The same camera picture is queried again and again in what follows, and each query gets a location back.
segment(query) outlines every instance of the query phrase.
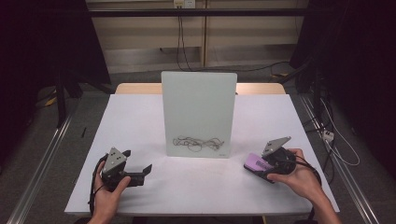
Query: wire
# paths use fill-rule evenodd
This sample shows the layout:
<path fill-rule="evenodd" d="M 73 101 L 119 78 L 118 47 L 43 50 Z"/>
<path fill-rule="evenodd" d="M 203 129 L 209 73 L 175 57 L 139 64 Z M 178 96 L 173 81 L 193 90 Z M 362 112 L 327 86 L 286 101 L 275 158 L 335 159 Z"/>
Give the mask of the wire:
<path fill-rule="evenodd" d="M 276 161 L 283 161 L 283 162 L 295 163 L 295 164 L 297 164 L 297 165 L 302 165 L 302 166 L 305 166 L 305 167 L 309 168 L 309 169 L 312 171 L 312 173 L 314 173 L 314 175 L 315 175 L 315 177 L 317 178 L 319 184 L 322 186 L 322 181 L 321 181 L 320 175 L 319 175 L 319 173 L 318 173 L 318 170 L 317 170 L 315 167 L 313 167 L 313 166 L 312 166 L 308 161 L 306 161 L 304 158 L 299 157 L 299 156 L 297 156 L 297 155 L 294 155 L 294 156 L 295 156 L 295 157 L 298 157 L 298 158 L 300 158 L 300 159 L 302 159 L 304 162 L 300 162 L 300 161 L 288 161 L 288 160 L 276 160 Z"/>
<path fill-rule="evenodd" d="M 190 67 L 189 61 L 187 60 L 187 54 L 186 54 L 186 48 L 185 48 L 185 44 L 184 44 L 184 31 L 183 31 L 183 19 L 181 17 L 178 17 L 178 41 L 177 41 L 177 66 L 178 68 L 183 71 L 183 72 L 202 72 L 202 71 L 224 71 L 224 72 L 254 72 L 254 71 L 260 71 L 266 68 L 272 68 L 273 66 L 277 65 L 277 64 L 281 64 L 281 63 L 289 63 L 288 61 L 282 61 L 282 62 L 277 62 L 277 63 L 272 63 L 270 65 L 266 65 L 263 67 L 259 67 L 259 68 L 252 68 L 252 69 L 227 69 L 227 68 L 203 68 L 203 69 L 196 69 L 193 70 Z M 181 67 L 180 62 L 178 60 L 178 53 L 179 53 L 179 49 L 180 49 L 180 40 L 181 40 L 181 47 L 183 49 L 183 54 L 184 54 L 184 59 L 186 61 L 187 67 L 189 68 L 189 70 L 186 70 L 184 68 Z"/>
<path fill-rule="evenodd" d="M 320 122 L 322 120 L 322 118 L 321 118 L 321 114 L 322 113 L 323 113 L 323 110 L 320 111 L 320 117 L 319 118 L 318 117 L 313 117 L 312 119 L 307 120 L 304 123 L 302 123 L 303 127 L 305 127 L 309 123 L 309 121 L 314 121 L 314 120 L 318 121 L 317 124 L 318 124 L 319 127 L 316 128 L 316 129 L 306 130 L 305 131 L 306 133 L 312 133 L 312 132 L 317 132 L 317 131 L 322 132 L 325 128 L 327 128 L 331 124 L 330 120 L 327 120 L 326 124 L 322 124 L 322 122 Z"/>
<path fill-rule="evenodd" d="M 331 150 L 330 150 L 330 151 L 327 151 L 326 161 L 324 162 L 324 164 L 323 164 L 323 166 L 322 166 L 322 171 L 323 171 L 326 175 L 328 175 L 328 174 L 325 172 L 326 167 L 327 167 L 327 164 L 328 164 L 328 162 L 330 161 L 330 164 L 332 165 L 332 175 L 331 175 L 331 177 L 330 177 L 330 180 L 328 181 L 329 185 L 334 181 L 334 177 L 335 177 L 334 163 L 333 163 L 333 161 L 332 161 L 331 155 L 332 155 L 332 151 L 331 151 Z"/>
<path fill-rule="evenodd" d="M 93 195 L 95 196 L 96 193 L 97 193 L 100 189 L 102 189 L 105 185 L 106 185 L 106 184 L 104 184 L 104 185 L 102 185 L 101 187 L 99 187 L 99 189 L 97 189 L 97 190 L 93 193 Z"/>
<path fill-rule="evenodd" d="M 189 68 L 190 71 L 184 70 L 183 68 L 181 68 L 180 63 L 178 61 L 178 49 L 180 48 L 180 38 L 181 38 L 181 43 L 182 43 L 182 47 L 183 47 L 184 59 L 186 61 L 187 67 Z M 187 60 L 186 48 L 184 46 L 183 19 L 181 17 L 178 17 L 177 65 L 181 71 L 184 71 L 184 72 L 192 71 L 192 69 L 190 68 L 190 65 L 189 65 L 189 61 Z"/>
<path fill-rule="evenodd" d="M 334 151 L 334 149 L 332 148 L 332 146 L 330 146 L 330 144 L 329 144 L 329 142 L 328 142 L 327 140 L 324 140 L 324 141 L 329 145 L 329 148 L 330 148 L 330 150 L 334 153 L 334 155 L 335 155 L 338 159 L 340 159 L 343 163 L 348 164 L 348 165 L 351 165 L 351 166 L 357 166 L 357 165 L 359 165 L 359 164 L 361 163 L 361 158 L 359 157 L 358 153 L 357 153 L 356 150 L 353 148 L 353 146 L 349 144 L 349 142 L 345 139 L 345 137 L 338 131 L 338 129 L 335 127 L 335 124 L 334 124 L 334 122 L 332 121 L 330 112 L 329 112 L 329 110 L 328 110 L 326 104 L 324 103 L 324 101 L 323 101 L 322 99 L 320 99 L 320 101 L 323 103 L 324 108 L 326 109 L 326 112 L 327 112 L 327 114 L 329 115 L 329 119 L 330 119 L 330 121 L 332 122 L 332 126 L 334 127 L 335 131 L 336 131 L 338 134 L 340 134 L 340 136 L 343 138 L 343 140 L 349 145 L 349 147 L 352 149 L 353 153 L 356 155 L 356 158 L 358 159 L 358 161 L 357 161 L 356 163 L 351 163 L 351 162 L 345 161 L 345 160 L 341 157 L 341 155 L 340 155 L 339 153 L 337 153 L 337 152 Z"/>
<path fill-rule="evenodd" d="M 93 211 L 95 209 L 95 195 L 96 192 L 102 188 L 100 187 L 97 191 L 94 190 L 95 188 L 95 179 L 96 179 L 96 173 L 99 169 L 99 165 L 102 161 L 106 161 L 108 157 L 108 154 L 106 154 L 104 157 L 102 157 L 101 159 L 99 159 L 99 161 L 96 163 L 95 169 L 93 170 L 92 173 L 92 182 L 91 182 L 91 193 L 90 193 L 90 201 L 88 202 L 88 204 L 90 205 L 90 212 L 91 212 L 91 216 L 93 216 Z"/>

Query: aluminum rail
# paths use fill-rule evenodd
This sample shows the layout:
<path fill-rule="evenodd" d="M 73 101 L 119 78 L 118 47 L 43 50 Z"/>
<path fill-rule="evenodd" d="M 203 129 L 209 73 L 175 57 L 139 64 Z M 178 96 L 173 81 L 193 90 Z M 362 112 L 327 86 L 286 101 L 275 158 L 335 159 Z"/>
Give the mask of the aluminum rail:
<path fill-rule="evenodd" d="M 295 17 L 326 16 L 333 14 L 333 8 L 266 8 L 266 9 L 228 9 L 228 8 L 159 8 L 159 9 L 90 9 L 89 11 L 71 9 L 38 9 L 42 16 L 56 17 Z"/>
<path fill-rule="evenodd" d="M 27 188 L 25 189 L 17 205 L 15 206 L 7 224 L 22 224 L 25 221 L 27 214 L 30 208 L 32 207 L 32 204 L 35 201 L 35 196 L 40 190 L 41 184 L 46 177 L 46 174 L 53 161 L 53 158 L 55 157 L 56 152 L 58 151 L 58 148 L 69 127 L 71 119 L 77 110 L 78 103 L 79 100 L 71 106 L 72 108 L 69 115 L 66 118 L 66 121 L 60 128 L 56 129 L 52 137 L 52 140 L 49 143 L 49 146 L 47 147 L 47 150 L 43 158 L 41 159 L 40 164 L 35 170 L 35 173 L 33 174 Z"/>
<path fill-rule="evenodd" d="M 303 105 L 305 107 L 305 110 L 308 114 L 308 116 L 313 120 L 313 123 L 316 128 L 319 128 L 320 125 L 315 119 L 314 119 L 314 113 L 311 110 L 312 102 L 304 96 L 300 96 L 301 101 L 303 102 Z M 324 142 L 326 146 L 327 152 L 330 152 L 331 146 L 327 143 Z M 336 153 L 338 152 L 338 149 L 336 147 L 333 148 L 333 150 Z M 356 182 L 355 178 L 353 177 L 352 173 L 350 173 L 348 167 L 346 164 L 343 162 L 339 161 L 338 158 L 334 155 L 334 153 L 331 154 L 332 159 L 334 161 L 334 167 L 337 169 L 338 174 L 341 176 L 346 189 L 349 192 L 349 195 L 351 196 L 353 202 L 355 203 L 357 209 L 361 213 L 361 217 L 364 220 L 364 223 L 366 224 L 379 224 L 379 220 L 375 215 L 375 211 L 373 207 L 370 205 L 370 202 L 367 200 L 366 196 L 364 195 L 363 191 L 361 190 L 361 187 L 359 187 L 358 183 Z"/>

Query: white table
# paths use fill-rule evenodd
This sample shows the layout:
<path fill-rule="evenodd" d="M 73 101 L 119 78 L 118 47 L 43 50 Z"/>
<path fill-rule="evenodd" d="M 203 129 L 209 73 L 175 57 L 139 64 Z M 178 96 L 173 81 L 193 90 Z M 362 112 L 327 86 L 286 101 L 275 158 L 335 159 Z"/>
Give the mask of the white table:
<path fill-rule="evenodd" d="M 127 172 L 152 164 L 143 187 L 122 194 L 118 213 L 127 216 L 256 216 L 308 213 L 311 204 L 283 184 L 270 184 L 246 169 L 248 153 L 260 155 L 273 139 L 291 136 L 285 147 L 299 147 L 320 167 L 297 113 L 286 94 L 237 95 L 230 159 L 167 157 L 162 96 L 111 95 L 106 112 L 65 208 L 68 214 L 89 214 L 92 171 L 111 147 L 132 150 Z M 322 179 L 323 173 L 318 169 Z M 323 188 L 336 212 L 332 192 Z"/>

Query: finger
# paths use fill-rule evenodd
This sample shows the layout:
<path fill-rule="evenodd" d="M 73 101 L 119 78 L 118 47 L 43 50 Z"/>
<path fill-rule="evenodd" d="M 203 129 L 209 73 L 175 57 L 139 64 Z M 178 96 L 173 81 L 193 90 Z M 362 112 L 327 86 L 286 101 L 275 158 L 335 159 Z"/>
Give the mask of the finger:
<path fill-rule="evenodd" d="M 96 171 L 95 189 L 99 189 L 100 187 L 103 186 L 103 181 L 102 181 L 102 177 L 100 176 L 100 173 L 102 172 L 104 166 L 105 166 L 105 162 L 102 161 L 98 166 L 98 170 Z"/>
<path fill-rule="evenodd" d="M 303 161 L 302 158 L 304 159 L 304 153 L 300 148 L 288 148 L 288 151 L 296 155 L 297 161 Z"/>
<path fill-rule="evenodd" d="M 117 188 L 113 191 L 113 193 L 120 197 L 122 192 L 128 187 L 129 182 L 131 182 L 131 177 L 125 176 L 117 185 Z"/>
<path fill-rule="evenodd" d="M 96 171 L 96 174 L 99 175 L 102 172 L 103 167 L 105 166 L 105 161 L 102 161 L 99 166 L 98 166 L 98 170 Z"/>

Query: black curtain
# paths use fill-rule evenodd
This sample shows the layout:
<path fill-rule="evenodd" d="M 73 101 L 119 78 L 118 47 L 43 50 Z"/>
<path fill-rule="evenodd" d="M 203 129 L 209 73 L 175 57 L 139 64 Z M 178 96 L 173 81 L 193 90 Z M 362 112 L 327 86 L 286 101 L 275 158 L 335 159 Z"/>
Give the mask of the black curtain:
<path fill-rule="evenodd" d="M 0 4 L 0 165 L 29 125 L 38 91 L 55 86 L 61 69 L 65 76 L 74 73 L 110 83 L 91 18 L 46 15 L 40 13 L 44 8 L 88 10 L 84 0 L 5 0 Z"/>
<path fill-rule="evenodd" d="M 309 6 L 317 7 L 320 2 L 326 1 L 310 1 Z M 297 68 L 310 56 L 316 56 L 326 80 L 324 84 L 330 88 L 334 100 L 373 155 L 396 177 L 394 4 L 390 0 L 347 0 L 334 5 L 338 8 L 335 14 L 338 25 L 332 29 L 330 44 L 315 54 L 331 18 L 322 21 L 307 18 L 290 65 Z M 307 87 L 312 84 L 313 72 L 307 69 L 301 74 Z"/>

